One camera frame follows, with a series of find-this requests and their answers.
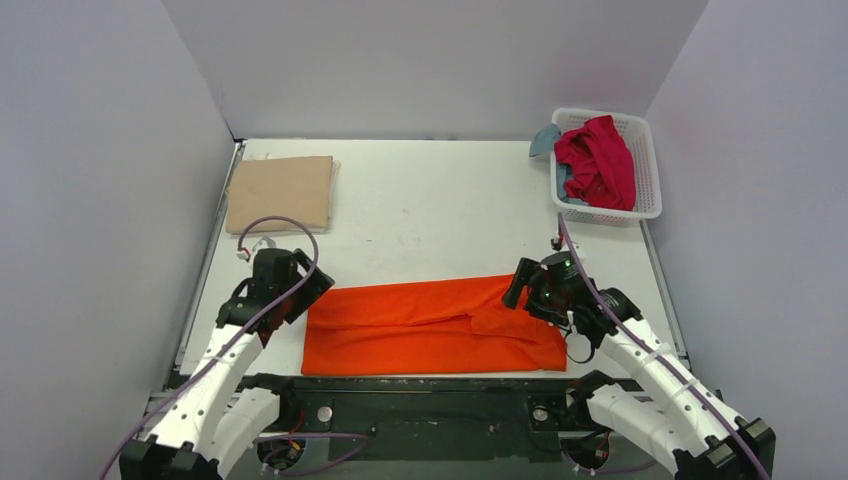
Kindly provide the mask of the orange t shirt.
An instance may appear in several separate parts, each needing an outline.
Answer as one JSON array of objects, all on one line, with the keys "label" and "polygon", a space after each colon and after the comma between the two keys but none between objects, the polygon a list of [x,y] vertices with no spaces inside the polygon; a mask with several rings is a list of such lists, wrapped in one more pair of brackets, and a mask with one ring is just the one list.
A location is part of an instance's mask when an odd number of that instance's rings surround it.
[{"label": "orange t shirt", "polygon": [[331,289],[309,308],[307,376],[563,372],[559,329],[510,309],[508,275]]}]

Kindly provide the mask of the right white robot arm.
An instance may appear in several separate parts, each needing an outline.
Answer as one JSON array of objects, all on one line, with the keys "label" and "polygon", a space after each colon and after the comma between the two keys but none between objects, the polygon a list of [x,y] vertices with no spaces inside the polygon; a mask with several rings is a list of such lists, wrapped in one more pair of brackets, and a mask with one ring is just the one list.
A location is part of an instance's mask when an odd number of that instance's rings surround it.
[{"label": "right white robot arm", "polygon": [[616,288],[597,289],[570,252],[520,259],[502,302],[585,337],[649,397],[593,370],[564,395],[575,427],[620,434],[677,479],[771,478],[776,436],[768,424],[745,419],[705,387],[640,309]]}]

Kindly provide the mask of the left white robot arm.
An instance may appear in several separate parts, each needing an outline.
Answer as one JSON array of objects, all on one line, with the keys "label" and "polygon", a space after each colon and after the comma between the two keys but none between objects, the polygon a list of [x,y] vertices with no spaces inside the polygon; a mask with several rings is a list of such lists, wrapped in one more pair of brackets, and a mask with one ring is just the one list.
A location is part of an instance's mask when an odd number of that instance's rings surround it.
[{"label": "left white robot arm", "polygon": [[305,252],[266,248],[221,305],[206,351],[167,412],[118,457],[124,479],[223,479],[268,426],[284,430],[298,402],[270,387],[232,398],[283,324],[296,321],[334,284]]}]

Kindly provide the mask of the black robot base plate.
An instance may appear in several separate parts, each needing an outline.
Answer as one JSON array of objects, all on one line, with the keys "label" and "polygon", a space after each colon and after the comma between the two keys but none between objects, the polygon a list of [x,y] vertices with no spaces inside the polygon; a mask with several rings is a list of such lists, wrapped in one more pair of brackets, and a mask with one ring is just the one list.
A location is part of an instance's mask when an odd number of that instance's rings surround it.
[{"label": "black robot base plate", "polygon": [[624,441],[568,412],[569,379],[344,378],[255,374],[236,390],[280,395],[270,434],[293,430],[316,439],[271,440],[260,460],[295,472],[309,460],[555,462],[567,453],[611,467]]}]

